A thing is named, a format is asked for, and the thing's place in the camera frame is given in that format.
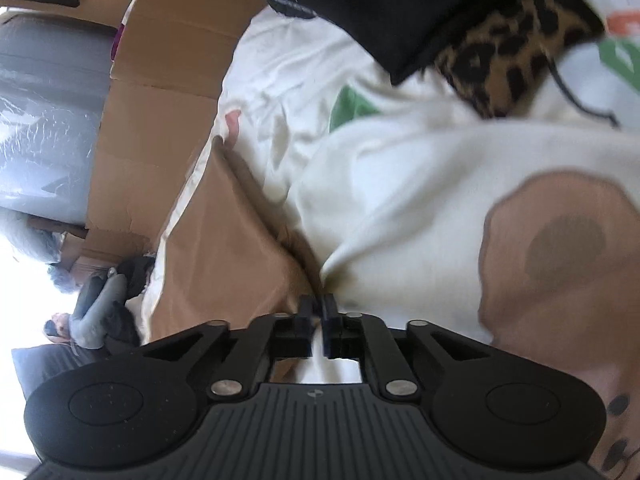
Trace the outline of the brown printed t-shirt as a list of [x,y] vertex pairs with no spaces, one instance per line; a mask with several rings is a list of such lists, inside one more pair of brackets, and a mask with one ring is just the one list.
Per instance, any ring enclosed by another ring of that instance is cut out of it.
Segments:
[[146,289],[152,342],[211,320],[243,328],[322,292],[309,245],[224,140],[205,145],[169,214]]

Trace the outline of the black clothes pile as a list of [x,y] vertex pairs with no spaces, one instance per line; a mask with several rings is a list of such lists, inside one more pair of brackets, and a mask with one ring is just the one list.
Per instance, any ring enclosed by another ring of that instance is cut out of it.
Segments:
[[107,350],[111,353],[141,346],[134,300],[145,292],[154,264],[154,257],[140,256],[119,263],[115,268],[115,278],[124,284],[124,291],[114,297],[114,304],[102,321]]

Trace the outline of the grey neck pillow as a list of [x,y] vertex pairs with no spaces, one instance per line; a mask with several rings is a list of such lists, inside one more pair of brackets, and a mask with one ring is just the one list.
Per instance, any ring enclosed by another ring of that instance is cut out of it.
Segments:
[[122,304],[126,298],[127,279],[124,274],[112,274],[105,282],[96,299],[84,312],[77,307],[70,316],[70,338],[78,347],[99,350],[104,346],[106,328],[104,320]]

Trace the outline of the cream bear print duvet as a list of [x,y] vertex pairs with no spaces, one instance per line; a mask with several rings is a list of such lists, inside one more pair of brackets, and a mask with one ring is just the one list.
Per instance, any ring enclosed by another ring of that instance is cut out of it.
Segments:
[[262,10],[232,54],[186,180],[219,136],[339,304],[582,378],[608,411],[592,466],[637,478],[638,38],[570,50],[511,119],[434,70],[393,87],[318,18]]

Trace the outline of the small brown plush toy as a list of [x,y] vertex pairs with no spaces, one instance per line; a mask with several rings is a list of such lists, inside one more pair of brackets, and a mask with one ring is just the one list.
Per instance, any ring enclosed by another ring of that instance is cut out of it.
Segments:
[[46,337],[54,344],[69,344],[72,341],[70,336],[70,315],[68,313],[52,315],[52,318],[44,324],[43,331]]

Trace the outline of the dark grey pillow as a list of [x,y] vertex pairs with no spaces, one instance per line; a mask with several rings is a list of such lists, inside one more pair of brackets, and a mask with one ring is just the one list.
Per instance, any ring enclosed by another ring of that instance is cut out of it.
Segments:
[[105,349],[87,350],[67,344],[13,349],[11,354],[25,399],[47,380],[110,356],[110,352]]

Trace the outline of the leopard print cloth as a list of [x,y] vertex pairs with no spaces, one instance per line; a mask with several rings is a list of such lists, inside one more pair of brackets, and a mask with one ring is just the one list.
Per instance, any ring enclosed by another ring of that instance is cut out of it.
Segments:
[[603,33],[585,0],[504,0],[441,50],[435,68],[481,118],[506,117],[556,58]]

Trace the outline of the brown cardboard sheet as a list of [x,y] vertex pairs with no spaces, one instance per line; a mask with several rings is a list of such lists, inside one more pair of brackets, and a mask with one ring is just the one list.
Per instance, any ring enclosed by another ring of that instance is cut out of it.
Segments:
[[202,147],[233,50],[262,0],[3,0],[17,13],[114,29],[110,90],[94,149],[85,253],[118,260],[155,245]]

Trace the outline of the grey cabinet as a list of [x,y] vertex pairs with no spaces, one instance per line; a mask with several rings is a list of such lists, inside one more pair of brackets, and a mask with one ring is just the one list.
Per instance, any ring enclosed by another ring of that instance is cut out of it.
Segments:
[[1,25],[1,203],[84,224],[114,29],[17,13]]

